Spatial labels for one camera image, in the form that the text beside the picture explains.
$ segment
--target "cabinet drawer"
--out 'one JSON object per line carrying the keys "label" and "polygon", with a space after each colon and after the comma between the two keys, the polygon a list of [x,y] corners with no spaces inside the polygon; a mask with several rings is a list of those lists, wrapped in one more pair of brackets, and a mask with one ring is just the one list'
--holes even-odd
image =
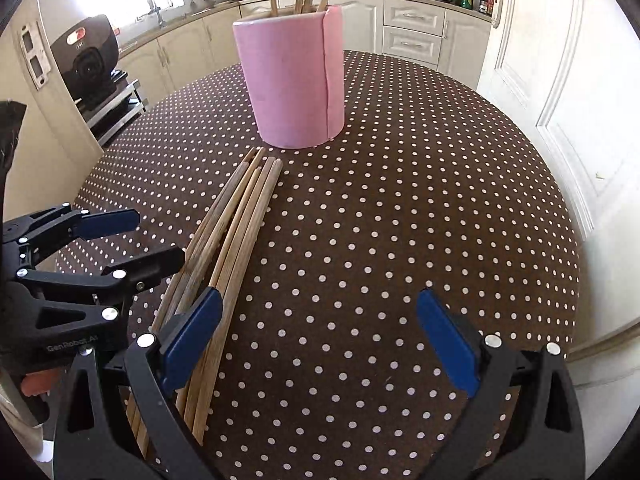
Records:
{"label": "cabinet drawer", "polygon": [[438,64],[442,38],[404,28],[385,27],[382,53]]}
{"label": "cabinet drawer", "polygon": [[404,0],[385,0],[385,25],[442,36],[444,9]]}

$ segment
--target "black appliance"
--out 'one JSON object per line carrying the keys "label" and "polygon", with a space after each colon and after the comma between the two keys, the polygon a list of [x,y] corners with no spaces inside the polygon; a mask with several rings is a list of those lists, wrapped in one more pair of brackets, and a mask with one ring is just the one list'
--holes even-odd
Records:
{"label": "black appliance", "polygon": [[60,36],[51,51],[74,100],[94,109],[116,87],[111,72],[118,62],[118,42],[104,15],[85,18]]}

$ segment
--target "pink cylinder container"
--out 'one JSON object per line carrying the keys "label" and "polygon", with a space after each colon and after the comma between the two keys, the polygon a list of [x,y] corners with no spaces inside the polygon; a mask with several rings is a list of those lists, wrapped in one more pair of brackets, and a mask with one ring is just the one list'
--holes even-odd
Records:
{"label": "pink cylinder container", "polygon": [[342,12],[279,12],[234,23],[255,120],[271,146],[318,146],[344,127]]}

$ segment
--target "drawer handle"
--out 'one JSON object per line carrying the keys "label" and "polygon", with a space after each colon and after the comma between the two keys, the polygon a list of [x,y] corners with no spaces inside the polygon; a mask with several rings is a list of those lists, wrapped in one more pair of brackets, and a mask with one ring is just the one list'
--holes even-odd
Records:
{"label": "drawer handle", "polygon": [[417,14],[412,14],[410,12],[405,12],[403,14],[404,17],[406,18],[411,18],[412,20],[425,20],[426,18],[424,16],[418,16]]}
{"label": "drawer handle", "polygon": [[408,41],[401,41],[400,44],[403,44],[404,46],[410,46],[413,48],[424,48],[424,45],[421,45],[420,43],[409,43]]}

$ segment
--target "brown tablecloth with white dots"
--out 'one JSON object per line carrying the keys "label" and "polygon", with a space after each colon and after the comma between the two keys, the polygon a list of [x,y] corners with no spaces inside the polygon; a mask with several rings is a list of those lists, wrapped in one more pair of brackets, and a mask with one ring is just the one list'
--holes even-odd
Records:
{"label": "brown tablecloth with white dots", "polygon": [[[347,52],[345,86],[339,136],[270,150],[284,171],[204,442],[229,479],[416,478],[466,404],[418,326],[425,286],[514,348],[571,341],[574,232],[519,129],[468,87],[391,57]],[[186,247],[260,144],[240,66],[174,92],[120,135],[76,200],[94,212],[133,207],[139,229],[69,245],[60,270]],[[135,298],[133,338],[165,288]],[[479,463],[498,449],[514,407],[506,397]]]}

